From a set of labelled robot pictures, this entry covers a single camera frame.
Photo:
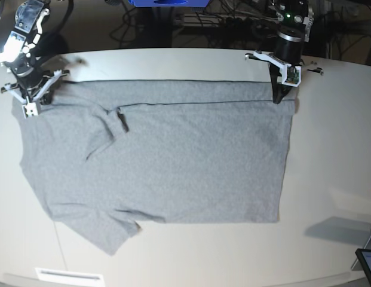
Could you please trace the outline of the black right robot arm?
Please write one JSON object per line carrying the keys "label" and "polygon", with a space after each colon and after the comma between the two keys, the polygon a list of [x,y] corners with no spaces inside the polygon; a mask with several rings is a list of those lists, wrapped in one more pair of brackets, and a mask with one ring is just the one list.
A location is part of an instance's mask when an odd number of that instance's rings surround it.
{"label": "black right robot arm", "polygon": [[27,102],[39,102],[49,92],[48,80],[54,76],[42,68],[35,56],[41,41],[42,24],[50,16],[50,1],[25,1],[15,15],[15,25],[3,48],[0,50],[0,64],[11,72],[16,83],[4,92],[20,90],[20,97]]}

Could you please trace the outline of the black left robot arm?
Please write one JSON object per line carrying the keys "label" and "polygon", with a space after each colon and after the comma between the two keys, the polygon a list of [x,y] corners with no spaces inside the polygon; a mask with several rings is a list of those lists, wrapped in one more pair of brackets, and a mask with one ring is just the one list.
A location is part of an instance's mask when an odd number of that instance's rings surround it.
{"label": "black left robot arm", "polygon": [[279,24],[277,40],[271,56],[282,63],[278,67],[269,64],[272,85],[272,101],[279,104],[293,87],[301,83],[302,51],[309,41],[309,33],[314,21],[314,12],[308,1],[274,1]]}

